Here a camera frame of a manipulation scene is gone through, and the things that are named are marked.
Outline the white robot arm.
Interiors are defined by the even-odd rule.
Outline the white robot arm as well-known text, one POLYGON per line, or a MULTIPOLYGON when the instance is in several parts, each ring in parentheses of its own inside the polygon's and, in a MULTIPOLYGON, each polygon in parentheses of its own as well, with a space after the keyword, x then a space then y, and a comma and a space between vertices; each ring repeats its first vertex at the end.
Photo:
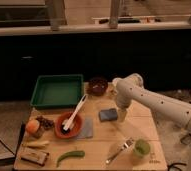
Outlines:
MULTIPOLYGON (((126 110, 131 101, 138 103, 163 114, 191 134, 191 104, 161 95, 144 88, 143 78, 131 74, 125 78, 114 78, 113 86, 116 90, 115 103, 121 110, 126 110)), ((187 170, 191 171, 191 152, 187 163, 187 170)))

